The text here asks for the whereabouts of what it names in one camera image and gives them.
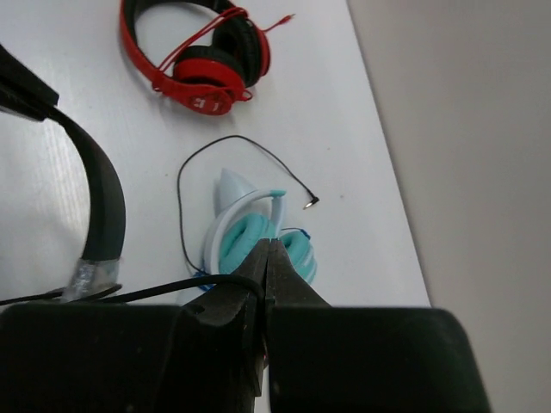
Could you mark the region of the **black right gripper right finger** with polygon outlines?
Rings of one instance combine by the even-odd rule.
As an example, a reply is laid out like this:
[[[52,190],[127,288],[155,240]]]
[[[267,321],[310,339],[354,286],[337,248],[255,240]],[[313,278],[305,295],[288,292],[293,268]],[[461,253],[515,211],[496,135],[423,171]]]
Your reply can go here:
[[[330,305],[295,271],[280,241],[269,243],[264,276],[265,338],[272,412],[319,407],[319,316]]]

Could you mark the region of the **black taped headphones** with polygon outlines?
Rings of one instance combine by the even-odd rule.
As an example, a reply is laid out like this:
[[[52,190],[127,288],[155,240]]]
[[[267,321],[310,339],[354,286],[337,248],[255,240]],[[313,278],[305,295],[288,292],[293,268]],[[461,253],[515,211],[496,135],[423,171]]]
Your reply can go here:
[[[131,302],[183,289],[232,282],[245,285],[237,275],[210,274],[115,296],[119,260],[126,234],[126,205],[114,165],[98,143],[74,120],[61,112],[59,94],[6,48],[1,50],[1,109],[34,121],[59,124],[77,149],[87,176],[90,221],[83,254],[65,288],[48,293],[5,299],[2,305],[54,299]]]

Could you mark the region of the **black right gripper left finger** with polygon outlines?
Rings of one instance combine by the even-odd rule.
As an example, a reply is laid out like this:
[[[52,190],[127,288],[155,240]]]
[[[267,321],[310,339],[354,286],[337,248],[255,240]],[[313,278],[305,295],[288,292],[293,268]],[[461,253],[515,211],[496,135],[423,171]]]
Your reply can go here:
[[[184,412],[252,412],[262,393],[263,295],[220,283],[182,308]]]

